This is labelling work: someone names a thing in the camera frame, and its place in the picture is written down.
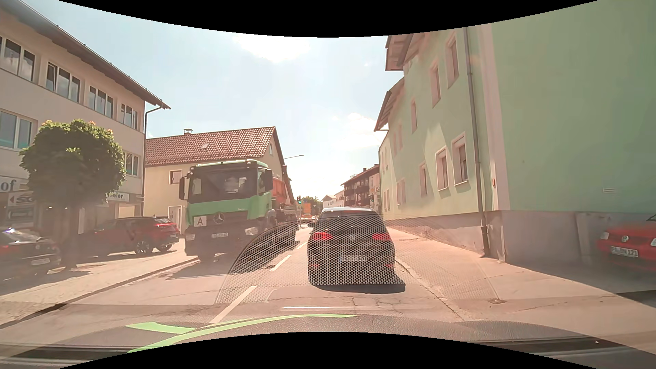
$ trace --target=sidewalk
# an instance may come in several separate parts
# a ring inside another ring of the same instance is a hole
[[[0,326],[19,320],[43,309],[80,298],[104,288],[133,280],[161,269],[194,260],[184,254],[184,240],[169,251],[137,257],[134,253],[118,253],[93,258],[70,271],[50,271],[33,281],[6,281],[0,284]]]
[[[618,295],[656,290],[656,278],[585,267],[539,272],[388,230],[399,262],[469,318],[540,324],[656,353],[656,293],[650,304]]]

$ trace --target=storefront sign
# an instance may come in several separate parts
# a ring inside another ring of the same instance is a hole
[[[27,179],[3,177],[0,175],[0,192],[20,191],[20,185],[26,185]]]
[[[107,195],[107,200],[109,201],[122,201],[122,202],[130,202],[130,194],[126,192],[110,192]]]
[[[7,198],[7,207],[10,206],[24,206],[34,205],[34,197],[32,191],[25,192],[11,192]]]

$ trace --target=road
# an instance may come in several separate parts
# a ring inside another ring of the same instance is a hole
[[[195,262],[86,297],[3,328],[0,336],[11,345],[140,347],[157,341],[163,333],[128,326],[156,322],[200,327],[308,314],[462,320],[399,264],[395,280],[387,286],[310,285],[306,254],[309,233],[310,229],[301,228],[291,250],[248,263],[244,270],[229,273],[236,257],[219,255],[212,265]]]

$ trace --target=sky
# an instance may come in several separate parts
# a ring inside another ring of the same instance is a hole
[[[375,120],[403,77],[384,71],[386,35],[248,35],[24,1],[171,107],[148,114],[149,138],[276,126],[283,157],[304,155],[285,160],[294,195],[319,199],[378,162]]]

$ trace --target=taillight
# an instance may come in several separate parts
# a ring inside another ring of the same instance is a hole
[[[391,241],[392,239],[390,238],[389,233],[374,233],[373,240],[374,241]]]
[[[315,232],[312,235],[312,240],[313,241],[328,241],[328,240],[332,240],[332,239],[333,239],[333,235],[330,234],[330,233],[326,233],[326,232]]]

